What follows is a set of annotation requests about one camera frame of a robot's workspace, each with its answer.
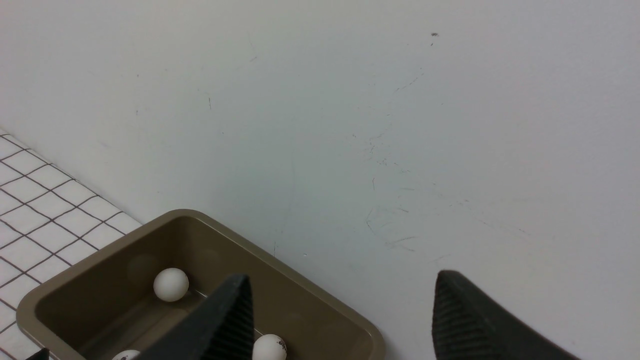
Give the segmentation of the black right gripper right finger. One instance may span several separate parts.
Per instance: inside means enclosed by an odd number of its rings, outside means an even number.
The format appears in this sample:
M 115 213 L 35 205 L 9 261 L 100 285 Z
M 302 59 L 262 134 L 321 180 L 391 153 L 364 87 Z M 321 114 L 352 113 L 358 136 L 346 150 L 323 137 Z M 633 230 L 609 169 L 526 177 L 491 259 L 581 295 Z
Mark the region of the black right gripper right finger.
M 494 301 L 459 271 L 434 287 L 432 344 L 437 360 L 576 360 Z

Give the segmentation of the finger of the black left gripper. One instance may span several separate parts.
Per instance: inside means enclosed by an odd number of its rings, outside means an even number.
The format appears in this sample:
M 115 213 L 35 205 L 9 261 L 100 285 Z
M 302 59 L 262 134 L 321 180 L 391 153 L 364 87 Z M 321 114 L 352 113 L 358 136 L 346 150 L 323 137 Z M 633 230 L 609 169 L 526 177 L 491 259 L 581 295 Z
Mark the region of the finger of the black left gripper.
M 50 360 L 50 349 L 41 348 L 39 351 L 26 358 L 26 360 Z

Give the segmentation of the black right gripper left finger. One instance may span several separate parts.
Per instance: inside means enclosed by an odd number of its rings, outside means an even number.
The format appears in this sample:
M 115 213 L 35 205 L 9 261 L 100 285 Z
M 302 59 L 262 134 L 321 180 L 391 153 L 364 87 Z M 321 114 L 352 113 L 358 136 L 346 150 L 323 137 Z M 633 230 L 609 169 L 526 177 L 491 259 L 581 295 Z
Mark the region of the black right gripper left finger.
M 251 360 L 253 294 L 249 276 L 228 276 L 206 300 L 137 360 Z

